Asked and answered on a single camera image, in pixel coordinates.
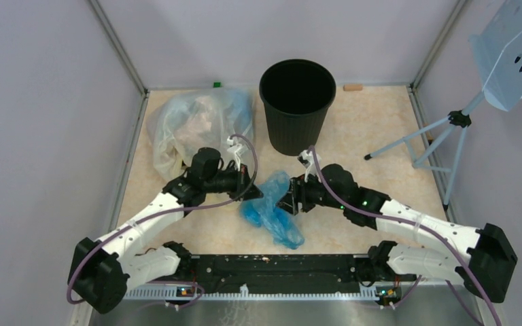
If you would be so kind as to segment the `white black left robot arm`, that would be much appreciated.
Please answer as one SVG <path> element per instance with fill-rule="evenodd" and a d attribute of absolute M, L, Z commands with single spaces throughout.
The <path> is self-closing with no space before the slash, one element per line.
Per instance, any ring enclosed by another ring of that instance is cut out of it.
<path fill-rule="evenodd" d="M 192 211 L 211 209 L 208 194 L 227 194 L 229 202 L 263 197 L 256 175 L 238 159 L 225 163 L 218 150 L 203 147 L 178 177 L 169 181 L 139 213 L 96 240 L 84 238 L 75 246 L 68 276 L 67 301 L 86 302 L 97 312 L 113 310 L 128 291 L 161 276 L 188 277 L 191 263 L 181 250 L 164 244 L 142 253 L 161 231 Z"/>

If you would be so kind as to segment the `blue plastic trash bag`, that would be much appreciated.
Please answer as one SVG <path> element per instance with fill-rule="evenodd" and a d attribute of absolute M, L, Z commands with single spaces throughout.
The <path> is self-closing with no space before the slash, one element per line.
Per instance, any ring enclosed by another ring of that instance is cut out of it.
<path fill-rule="evenodd" d="M 284 170 L 274 171 L 264 183 L 257 186 L 263 197 L 242 202 L 239 212 L 254 227 L 267 230 L 275 244 L 295 250 L 304 244 L 305 238 L 295 225 L 292 215 L 277 206 L 289 186 L 290 176 Z"/>

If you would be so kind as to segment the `black ribbed trash bin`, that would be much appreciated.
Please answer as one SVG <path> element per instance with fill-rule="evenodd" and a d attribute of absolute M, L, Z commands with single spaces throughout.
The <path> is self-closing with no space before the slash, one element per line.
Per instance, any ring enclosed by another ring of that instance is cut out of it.
<path fill-rule="evenodd" d="M 336 82 L 322 65 L 305 59 L 283 60 L 270 66 L 259 83 L 271 145 L 286 156 L 297 156 L 315 145 Z"/>

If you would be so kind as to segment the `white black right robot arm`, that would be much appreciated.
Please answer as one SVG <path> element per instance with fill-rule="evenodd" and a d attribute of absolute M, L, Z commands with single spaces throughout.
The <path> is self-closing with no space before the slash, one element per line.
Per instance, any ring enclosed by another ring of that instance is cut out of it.
<path fill-rule="evenodd" d="M 462 284 L 477 297 L 493 303 L 506 298 L 517 264 L 517 254 L 502 228 L 450 223 L 420 213 L 387 194 L 360 187 L 339 164 L 293 177 L 277 207 L 296 215 L 316 206 L 340 209 L 353 224 L 409 238 L 412 248 L 383 241 L 368 252 L 372 273 L 381 280 L 393 275 L 417 274 Z"/>

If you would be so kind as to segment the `large translucent yellowish trash bag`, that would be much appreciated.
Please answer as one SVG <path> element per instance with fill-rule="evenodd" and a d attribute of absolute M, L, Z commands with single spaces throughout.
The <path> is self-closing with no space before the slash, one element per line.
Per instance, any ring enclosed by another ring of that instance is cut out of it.
<path fill-rule="evenodd" d="M 181 174 L 201 147 L 218 150 L 225 163 L 233 159 L 228 137 L 241 134 L 254 141 L 251 91 L 208 88 L 172 96 L 151 113 L 146 130 L 152 145 L 152 163 L 166 181 Z"/>

